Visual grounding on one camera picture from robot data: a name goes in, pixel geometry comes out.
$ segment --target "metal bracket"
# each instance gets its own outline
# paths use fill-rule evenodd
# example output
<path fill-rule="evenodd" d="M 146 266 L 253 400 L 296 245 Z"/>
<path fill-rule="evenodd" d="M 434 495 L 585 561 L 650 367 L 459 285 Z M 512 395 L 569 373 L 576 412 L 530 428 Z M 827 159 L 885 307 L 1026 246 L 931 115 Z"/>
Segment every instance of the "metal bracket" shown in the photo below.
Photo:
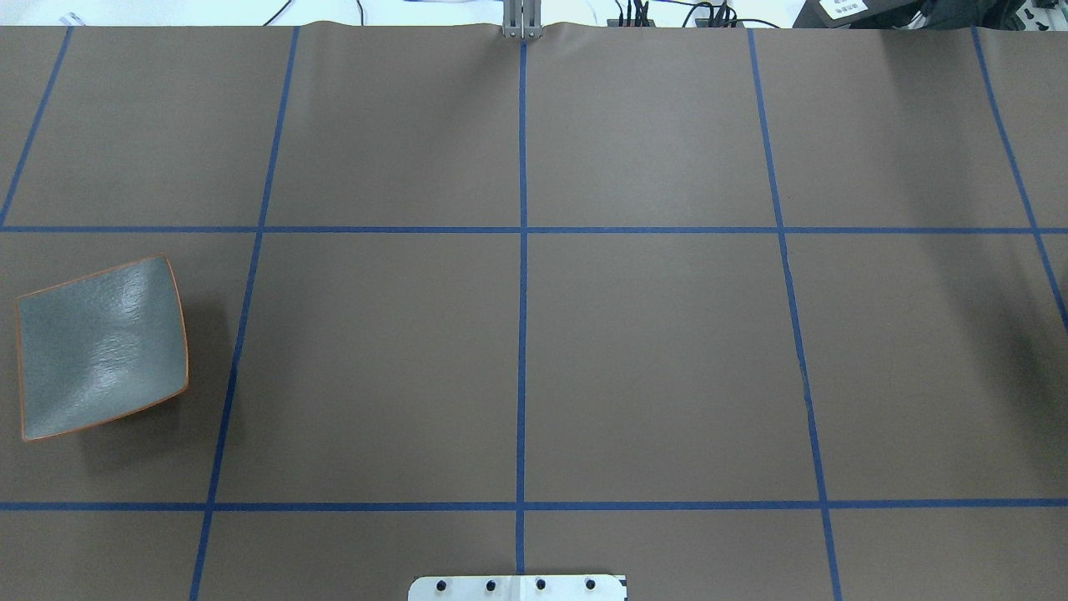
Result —
<path fill-rule="evenodd" d="M 541 0 L 504 0 L 501 33 L 517 39 L 541 37 Z"/>
<path fill-rule="evenodd" d="M 627 576 L 423 576 L 408 601 L 627 601 Z"/>

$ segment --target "blue tape line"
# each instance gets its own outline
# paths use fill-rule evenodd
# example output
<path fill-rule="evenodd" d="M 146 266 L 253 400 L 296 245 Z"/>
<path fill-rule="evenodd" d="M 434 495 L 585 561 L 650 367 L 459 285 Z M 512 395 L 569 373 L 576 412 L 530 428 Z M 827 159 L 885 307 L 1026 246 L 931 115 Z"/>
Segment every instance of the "blue tape line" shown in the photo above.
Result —
<path fill-rule="evenodd" d="M 217 234 L 256 233 L 255 225 L 4 225 L 5 233 Z"/>
<path fill-rule="evenodd" d="M 60 45 L 60 52 L 56 56 L 56 64 L 52 65 L 52 73 L 48 76 L 48 83 L 45 85 L 45 93 L 41 95 L 41 104 L 37 105 L 37 112 L 33 115 L 33 124 L 30 125 L 30 132 L 26 135 L 26 143 L 22 144 L 22 154 L 18 156 L 18 163 L 15 165 L 15 173 L 11 176 L 11 185 L 7 186 L 7 195 L 3 201 L 3 208 L 0 208 L 0 225 L 7 220 L 7 212 L 11 210 L 11 203 L 15 200 L 15 191 L 18 189 L 18 180 L 22 176 L 22 169 L 30 157 L 30 148 L 33 147 L 33 139 L 37 136 L 37 127 L 41 126 L 41 117 L 45 115 L 45 107 L 48 106 L 48 98 L 52 95 L 52 88 L 56 86 L 56 79 L 60 75 L 60 66 L 63 65 L 63 57 L 66 56 L 67 47 L 70 45 L 70 36 L 74 28 L 67 27 L 63 34 L 63 44 Z"/>
<path fill-rule="evenodd" d="M 831 509 L 967 509 L 1014 507 L 1068 507 L 1068 499 L 905 499 L 829 501 Z"/>
<path fill-rule="evenodd" d="M 0 503 L 0 511 L 204 511 L 204 507 L 203 503 Z"/>
<path fill-rule="evenodd" d="M 533 502 L 527 511 L 769 511 L 815 510 L 818 501 L 609 501 Z"/>
<path fill-rule="evenodd" d="M 296 234 L 518 234 L 515 226 L 265 225 L 266 233 Z"/>
<path fill-rule="evenodd" d="M 805 413 L 808 417 L 808 443 L 812 447 L 812 463 L 816 472 L 816 489 L 821 504 L 820 516 L 823 521 L 823 541 L 827 547 L 827 563 L 831 574 L 831 590 L 835 601 L 842 601 L 842 581 L 838 578 L 837 553 L 834 549 L 834 532 L 831 527 L 831 511 L 827 506 L 827 484 L 823 479 L 823 460 L 819 452 L 819 433 L 816 431 L 816 412 L 812 404 L 812 386 L 808 382 L 808 364 L 804 355 L 804 342 L 801 338 L 801 320 L 798 317 L 797 296 L 794 290 L 794 274 L 790 272 L 789 249 L 786 246 L 786 230 L 783 222 L 783 207 L 779 197 L 779 181 L 775 177 L 775 161 L 771 153 L 771 135 L 768 130 L 768 114 L 764 102 L 764 88 L 760 83 L 760 66 L 756 53 L 756 38 L 753 30 L 747 30 L 749 35 L 750 60 L 753 65 L 753 83 L 756 90 L 756 106 L 760 115 L 760 135 L 764 138 L 764 158 L 768 167 L 768 185 L 771 188 L 771 203 L 775 209 L 775 225 L 779 227 L 779 253 L 783 260 L 783 276 L 786 281 L 786 297 L 790 307 L 790 322 L 794 327 L 794 347 L 797 350 L 798 366 L 801 370 L 801 383 L 804 389 Z"/>
<path fill-rule="evenodd" d="M 445 503 L 216 503 L 218 512 L 814 511 L 1068 507 L 1068 499 L 888 499 L 828 501 L 560 501 Z M 0 502 L 0 511 L 204 511 L 206 503 Z"/>
<path fill-rule="evenodd" d="M 516 380 L 516 573 L 525 569 L 525 519 L 522 504 L 527 497 L 527 42 L 519 45 L 519 349 Z"/>
<path fill-rule="evenodd" d="M 786 225 L 787 234 L 867 235 L 1032 235 L 1033 227 L 869 227 L 853 225 Z M 1065 234 L 1068 227 L 1039 227 L 1043 234 Z M 693 226 L 529 226 L 512 225 L 2 225 L 0 233 L 268 233 L 268 234 L 778 234 L 769 225 Z"/>
<path fill-rule="evenodd" d="M 979 60 L 979 70 L 983 73 L 983 84 L 987 89 L 987 99 L 990 100 L 990 110 L 993 112 L 994 123 L 998 125 L 998 133 L 1001 135 L 1002 144 L 1005 146 L 1008 164 L 1012 169 L 1012 178 L 1016 179 L 1016 189 L 1020 192 L 1020 200 L 1023 201 L 1023 209 L 1027 213 L 1027 222 L 1031 223 L 1031 231 L 1035 236 L 1035 244 L 1038 247 L 1038 254 L 1042 258 L 1042 268 L 1046 269 L 1046 278 L 1050 282 L 1050 288 L 1053 290 L 1053 300 L 1057 305 L 1057 312 L 1061 314 L 1061 323 L 1065 332 L 1068 332 L 1068 309 L 1065 307 L 1065 299 L 1061 295 L 1061 287 L 1057 285 L 1057 278 L 1053 272 L 1050 255 L 1046 252 L 1046 242 L 1042 241 L 1042 234 L 1038 228 L 1038 220 L 1035 218 L 1035 210 L 1031 206 L 1031 197 L 1027 196 L 1027 188 L 1023 185 L 1023 176 L 1020 174 L 1020 165 L 1016 161 L 1016 153 L 1012 152 L 1012 143 L 1008 139 L 1005 123 L 1001 117 L 1001 110 L 998 108 L 998 98 L 994 96 L 994 88 L 990 82 L 990 72 L 987 69 L 987 59 L 983 52 L 983 43 L 979 41 L 979 30 L 975 26 L 972 26 L 972 42 L 975 44 L 975 56 Z"/>
<path fill-rule="evenodd" d="M 519 224 L 527 221 L 527 41 L 519 45 Z"/>
<path fill-rule="evenodd" d="M 217 503 L 215 511 L 339 511 L 392 513 L 410 511 L 515 511 L 515 503 Z"/>
<path fill-rule="evenodd" d="M 779 230 L 759 225 L 710 226 L 532 226 L 532 234 L 773 234 Z"/>
<path fill-rule="evenodd" d="M 1030 227 L 864 227 L 864 226 L 824 226 L 824 225 L 790 225 L 784 226 L 788 234 L 954 234 L 954 235 L 989 235 L 989 234 L 1030 234 Z"/>
<path fill-rule="evenodd" d="M 293 65 L 297 57 L 297 42 L 300 38 L 300 27 L 293 28 L 293 38 L 289 42 L 289 58 L 285 66 L 285 80 L 282 83 L 282 99 L 279 102 L 278 120 L 274 122 L 274 139 L 271 142 L 270 158 L 267 163 L 267 175 L 264 179 L 264 195 L 260 205 L 260 225 L 256 239 L 252 244 L 252 258 L 249 260 L 249 275 L 245 284 L 245 299 L 241 302 L 241 316 L 237 325 L 237 341 L 234 344 L 234 357 L 230 365 L 230 379 L 226 382 L 226 399 L 222 408 L 222 420 L 219 424 L 219 439 L 216 442 L 215 460 L 211 464 L 211 480 L 208 485 L 207 507 L 204 509 L 204 522 L 201 526 L 201 539 L 197 550 L 197 563 L 193 567 L 192 584 L 189 587 L 189 600 L 195 601 L 200 595 L 201 578 L 204 573 L 204 560 L 207 556 L 207 544 L 211 532 L 211 517 L 216 494 L 219 489 L 219 474 L 222 471 L 222 456 L 226 448 L 226 434 L 230 429 L 230 415 L 234 405 L 234 391 L 237 388 L 238 367 L 241 363 L 241 351 L 245 348 L 245 334 L 249 323 L 249 309 L 252 305 L 252 292 L 256 282 L 256 270 L 260 265 L 260 249 L 263 246 L 264 223 L 267 220 L 270 190 L 274 177 L 274 163 L 278 160 L 278 148 L 282 140 L 282 127 L 285 124 L 285 107 L 289 96 L 289 82 L 293 80 Z"/>

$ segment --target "black cable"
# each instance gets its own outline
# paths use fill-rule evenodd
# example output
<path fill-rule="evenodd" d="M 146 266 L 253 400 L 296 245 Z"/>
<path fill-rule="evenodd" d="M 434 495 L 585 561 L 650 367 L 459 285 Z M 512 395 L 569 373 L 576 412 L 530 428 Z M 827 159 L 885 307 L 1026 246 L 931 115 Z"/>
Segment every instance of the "black cable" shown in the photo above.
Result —
<path fill-rule="evenodd" d="M 709 13 L 711 11 L 716 10 L 716 6 L 712 6 L 711 2 L 697 2 L 696 4 L 690 4 L 690 6 L 692 6 L 692 9 L 690 9 L 690 12 L 686 14 L 686 19 L 682 20 L 682 27 L 684 28 L 687 25 L 689 25 L 690 17 L 693 16 L 693 12 L 696 11 L 697 9 L 701 9 L 701 7 L 708 9 Z"/>
<path fill-rule="evenodd" d="M 918 29 L 930 29 L 930 28 L 931 28 L 931 26 L 936 26 L 936 25 L 942 25 L 942 23 L 944 23 L 944 22 L 948 22 L 948 21 L 953 21 L 953 20 L 956 20 L 956 19 L 958 19 L 958 18 L 960 18 L 960 15 L 955 15 L 955 14 L 951 14 L 951 15 L 947 15 L 947 16 L 945 16 L 945 17 L 942 17 L 942 18 L 940 18 L 940 19 L 939 19 L 939 20 L 937 20 L 937 21 L 928 21 L 928 22 L 925 22 L 925 23 L 924 23 L 924 25 L 923 25 L 922 27 L 920 27 Z"/>
<path fill-rule="evenodd" d="M 1005 5 L 1002 6 L 1002 18 L 996 23 L 994 23 L 994 27 L 996 27 L 998 29 L 1001 29 L 1002 26 L 1005 25 L 1005 17 L 1008 16 L 1008 7 L 1009 7 L 1009 5 L 1011 5 L 1014 3 L 1015 2 L 1012 2 L 1012 0 L 1005 0 Z"/>
<path fill-rule="evenodd" d="M 723 22 L 729 18 L 731 18 L 731 7 L 727 6 L 726 2 L 723 2 L 722 4 L 716 7 L 714 13 L 708 14 L 708 27 L 725 27 Z"/>
<path fill-rule="evenodd" d="M 277 13 L 274 13 L 273 17 L 267 19 L 267 22 L 264 23 L 264 27 L 267 27 L 268 25 L 270 25 L 272 20 L 277 19 L 279 15 L 281 15 L 283 12 L 285 12 L 285 10 L 289 7 L 289 4 L 292 2 L 293 2 L 293 0 L 285 0 L 285 4 L 282 4 L 282 7 L 279 9 Z"/>
<path fill-rule="evenodd" d="M 773 27 L 775 29 L 782 29 L 778 25 L 775 25 L 775 23 L 773 23 L 771 21 L 766 21 L 764 19 L 731 19 L 728 21 L 724 21 L 723 25 L 721 25 L 720 27 L 731 27 L 731 26 L 733 26 L 736 22 L 744 22 L 744 21 L 763 22 L 764 25 L 770 25 L 771 27 Z"/>

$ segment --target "sticker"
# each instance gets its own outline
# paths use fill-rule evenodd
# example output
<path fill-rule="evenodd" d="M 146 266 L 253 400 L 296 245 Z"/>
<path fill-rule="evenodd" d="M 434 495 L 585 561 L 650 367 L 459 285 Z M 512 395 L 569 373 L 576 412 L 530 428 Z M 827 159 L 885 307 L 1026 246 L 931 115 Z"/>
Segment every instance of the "sticker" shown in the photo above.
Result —
<path fill-rule="evenodd" d="M 827 11 L 827 16 L 832 19 L 845 18 L 867 10 L 863 0 L 819 0 L 819 5 Z"/>

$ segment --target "ceramic dish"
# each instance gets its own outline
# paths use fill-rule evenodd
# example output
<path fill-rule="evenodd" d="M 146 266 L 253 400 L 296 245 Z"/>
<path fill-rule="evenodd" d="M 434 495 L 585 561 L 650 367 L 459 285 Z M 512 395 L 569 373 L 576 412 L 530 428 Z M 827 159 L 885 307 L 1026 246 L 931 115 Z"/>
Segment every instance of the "ceramic dish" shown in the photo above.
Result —
<path fill-rule="evenodd" d="M 189 348 L 162 254 L 15 302 L 22 440 L 117 420 L 183 393 Z"/>

